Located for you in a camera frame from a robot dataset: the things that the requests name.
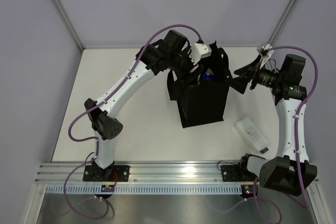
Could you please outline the black canvas bag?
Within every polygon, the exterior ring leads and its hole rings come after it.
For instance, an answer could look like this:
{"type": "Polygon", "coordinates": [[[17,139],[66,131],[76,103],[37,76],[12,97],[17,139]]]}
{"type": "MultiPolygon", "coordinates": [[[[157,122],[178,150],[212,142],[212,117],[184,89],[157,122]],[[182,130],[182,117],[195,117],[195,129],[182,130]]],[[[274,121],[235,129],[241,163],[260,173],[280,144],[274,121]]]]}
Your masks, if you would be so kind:
{"type": "Polygon", "coordinates": [[[200,61],[204,73],[210,68],[214,73],[212,81],[203,80],[202,73],[187,86],[174,80],[171,70],[167,75],[167,90],[171,101],[176,101],[183,128],[205,125],[223,121],[229,85],[232,77],[229,70],[228,55],[217,46],[217,42],[209,45],[212,53],[200,61]]]}

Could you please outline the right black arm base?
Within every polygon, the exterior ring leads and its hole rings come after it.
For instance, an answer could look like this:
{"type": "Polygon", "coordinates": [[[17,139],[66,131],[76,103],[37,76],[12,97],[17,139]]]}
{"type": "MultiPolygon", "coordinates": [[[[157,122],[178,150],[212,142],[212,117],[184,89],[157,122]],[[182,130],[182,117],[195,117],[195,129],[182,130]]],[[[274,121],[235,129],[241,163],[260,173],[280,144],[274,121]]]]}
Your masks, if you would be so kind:
{"type": "Polygon", "coordinates": [[[223,182],[248,182],[251,181],[246,171],[238,165],[222,165],[221,175],[223,182]]]}

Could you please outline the orange blue spray bottle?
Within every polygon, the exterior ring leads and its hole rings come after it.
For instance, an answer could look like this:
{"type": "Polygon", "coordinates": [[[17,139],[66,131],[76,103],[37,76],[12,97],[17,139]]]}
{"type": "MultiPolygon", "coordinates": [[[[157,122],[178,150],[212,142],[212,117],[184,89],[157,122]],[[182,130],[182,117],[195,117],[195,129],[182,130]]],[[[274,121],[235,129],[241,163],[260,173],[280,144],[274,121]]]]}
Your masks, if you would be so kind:
{"type": "Polygon", "coordinates": [[[212,81],[214,79],[213,71],[208,68],[204,73],[202,73],[202,79],[212,81]]]}

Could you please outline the white clear bottle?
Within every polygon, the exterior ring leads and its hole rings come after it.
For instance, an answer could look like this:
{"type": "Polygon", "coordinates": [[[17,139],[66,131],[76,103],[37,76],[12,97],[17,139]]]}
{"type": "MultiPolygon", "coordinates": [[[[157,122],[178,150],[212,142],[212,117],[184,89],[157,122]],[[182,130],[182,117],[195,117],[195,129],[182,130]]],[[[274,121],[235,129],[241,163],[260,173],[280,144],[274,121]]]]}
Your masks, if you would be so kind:
{"type": "Polygon", "coordinates": [[[255,152],[264,154],[269,151],[269,141],[250,118],[246,117],[236,122],[234,128],[255,152]]]}

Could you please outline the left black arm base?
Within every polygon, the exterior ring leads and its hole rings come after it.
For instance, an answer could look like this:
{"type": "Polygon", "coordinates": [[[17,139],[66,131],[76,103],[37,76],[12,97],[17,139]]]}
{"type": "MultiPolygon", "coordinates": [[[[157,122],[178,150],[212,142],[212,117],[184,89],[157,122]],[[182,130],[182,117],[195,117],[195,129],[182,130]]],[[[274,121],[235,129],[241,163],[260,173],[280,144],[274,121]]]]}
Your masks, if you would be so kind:
{"type": "Polygon", "coordinates": [[[129,165],[112,165],[106,169],[87,165],[83,174],[84,182],[128,182],[129,165]]]}

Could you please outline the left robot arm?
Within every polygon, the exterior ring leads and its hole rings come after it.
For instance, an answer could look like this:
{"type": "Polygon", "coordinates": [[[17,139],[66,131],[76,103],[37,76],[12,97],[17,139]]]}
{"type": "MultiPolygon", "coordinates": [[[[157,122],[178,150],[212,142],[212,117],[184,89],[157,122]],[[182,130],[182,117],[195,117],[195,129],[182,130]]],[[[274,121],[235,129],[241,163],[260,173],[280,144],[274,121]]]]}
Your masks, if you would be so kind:
{"type": "Polygon", "coordinates": [[[85,169],[86,181],[116,179],[114,138],[123,130],[117,116],[128,100],[148,81],[167,69],[177,72],[183,84],[190,83],[202,72],[200,60],[211,54],[202,40],[190,45],[188,39],[169,30],[164,39],[141,48],[133,65],[109,91],[96,100],[87,99],[85,108],[96,137],[96,154],[85,169]]]}

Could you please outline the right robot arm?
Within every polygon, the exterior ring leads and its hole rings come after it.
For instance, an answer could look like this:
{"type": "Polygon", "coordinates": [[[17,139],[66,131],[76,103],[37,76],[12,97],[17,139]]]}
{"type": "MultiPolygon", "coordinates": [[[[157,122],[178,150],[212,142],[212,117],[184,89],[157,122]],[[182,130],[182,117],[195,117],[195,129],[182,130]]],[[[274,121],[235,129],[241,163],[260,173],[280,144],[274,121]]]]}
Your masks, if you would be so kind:
{"type": "Polygon", "coordinates": [[[238,163],[238,176],[250,180],[258,176],[261,187],[292,196],[300,196],[302,190],[317,176],[317,167],[310,164],[304,144],[303,117],[307,89],[300,85],[306,60],[287,54],[280,70],[265,68],[262,57],[235,70],[235,78],[229,86],[244,93],[248,83],[271,88],[279,119],[279,143],[276,157],[267,160],[261,156],[245,154],[238,163]]]}

